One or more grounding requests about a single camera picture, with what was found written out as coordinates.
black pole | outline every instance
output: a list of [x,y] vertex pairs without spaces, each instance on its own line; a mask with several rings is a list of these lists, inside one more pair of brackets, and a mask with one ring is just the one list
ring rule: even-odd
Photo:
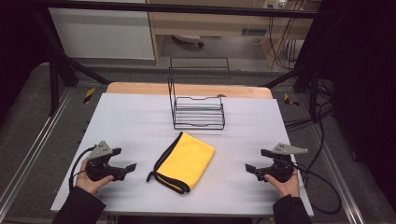
[[266,8],[248,7],[212,7],[212,6],[188,6],[167,4],[139,4],[139,3],[114,3],[114,2],[91,2],[91,1],[64,1],[64,0],[35,0],[34,4],[40,7],[114,10],[114,11],[146,11],[146,12],[174,12],[212,15],[235,15],[257,17],[279,17],[319,19],[332,17],[332,13],[301,10],[276,10]]

wooden edge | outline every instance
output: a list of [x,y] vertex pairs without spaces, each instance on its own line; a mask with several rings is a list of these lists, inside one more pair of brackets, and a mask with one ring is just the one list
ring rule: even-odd
[[[263,87],[176,84],[175,90],[177,95],[273,99],[271,91]],[[113,82],[106,93],[165,95],[169,89],[167,83]]]

yellow marker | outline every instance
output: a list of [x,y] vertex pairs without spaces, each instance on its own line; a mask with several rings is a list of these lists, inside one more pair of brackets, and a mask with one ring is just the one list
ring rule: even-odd
[[86,94],[85,97],[84,97],[84,101],[82,102],[83,104],[87,104],[87,103],[90,102],[91,97],[92,97],[94,91],[95,91],[95,88],[90,88],[90,89],[87,91],[87,94]]

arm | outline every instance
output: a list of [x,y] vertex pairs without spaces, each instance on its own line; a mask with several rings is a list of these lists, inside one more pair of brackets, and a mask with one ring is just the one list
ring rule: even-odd
[[276,187],[281,197],[273,206],[276,224],[312,223],[300,198],[297,169],[294,169],[291,178],[285,183],[278,182],[270,175],[266,175],[265,179]]
[[76,186],[70,191],[64,206],[53,219],[53,224],[84,223],[94,224],[102,214],[106,205],[97,199],[94,194],[102,186],[109,183],[113,176],[107,176],[99,181],[91,181],[84,172],[87,161],[83,161]]

black sleeve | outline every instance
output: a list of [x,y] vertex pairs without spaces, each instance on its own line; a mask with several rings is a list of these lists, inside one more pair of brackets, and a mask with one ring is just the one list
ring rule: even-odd
[[52,223],[94,224],[105,207],[106,205],[95,196],[79,187],[74,187]]
[[285,196],[273,206],[276,224],[310,224],[311,219],[305,211],[301,198]]

